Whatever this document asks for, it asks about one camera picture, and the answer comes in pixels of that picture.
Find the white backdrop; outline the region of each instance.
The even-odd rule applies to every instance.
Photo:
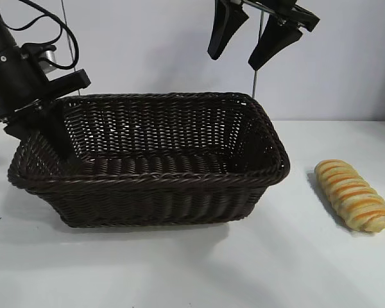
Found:
[[[36,0],[62,17],[60,0]],[[218,61],[207,54],[213,0],[65,0],[80,44],[80,64],[93,92],[239,91],[250,93],[247,64],[257,39],[259,11]],[[385,119],[385,0],[299,0],[321,17],[313,33],[259,72],[257,99],[273,119]],[[36,13],[16,0],[0,0],[11,25]],[[19,43],[48,40],[50,21],[16,35]],[[60,62],[70,61],[67,42]]]

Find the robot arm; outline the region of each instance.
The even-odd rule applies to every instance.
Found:
[[[236,31],[248,20],[243,5],[248,4],[269,13],[264,33],[255,47],[249,64],[260,69],[279,51],[298,41],[299,28],[312,31],[320,19],[295,5],[296,0],[216,0],[216,14],[208,53],[217,60]]]
[[[19,29],[6,25],[0,15],[0,122],[7,124],[6,133],[18,139],[28,138],[32,131],[40,130],[54,148],[66,149],[61,156],[72,153],[69,136],[64,128],[60,107],[55,99],[89,86],[90,80],[80,70],[55,80],[46,73],[56,68],[71,69],[78,61],[78,45],[71,30],[55,15],[30,0],[19,0],[43,15]],[[9,28],[25,30],[41,17],[52,18],[60,25],[59,36],[46,43],[26,43],[19,47]],[[62,66],[54,61],[53,45],[65,30],[72,38],[76,56],[71,65]]]

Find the bread roll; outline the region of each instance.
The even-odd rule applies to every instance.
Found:
[[[356,231],[380,232],[385,228],[385,201],[342,160],[324,160],[315,175],[336,213]]]

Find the brown wicker basket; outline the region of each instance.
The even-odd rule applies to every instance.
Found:
[[[71,227],[245,218],[289,159],[268,116],[238,93],[104,94],[60,100],[80,168],[34,133],[9,181]]]

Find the white table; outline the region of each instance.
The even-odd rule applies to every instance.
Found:
[[[340,158],[385,198],[385,123],[276,122],[292,161],[244,221],[76,230],[10,187],[0,127],[0,308],[385,308],[385,230],[351,233],[309,183]]]

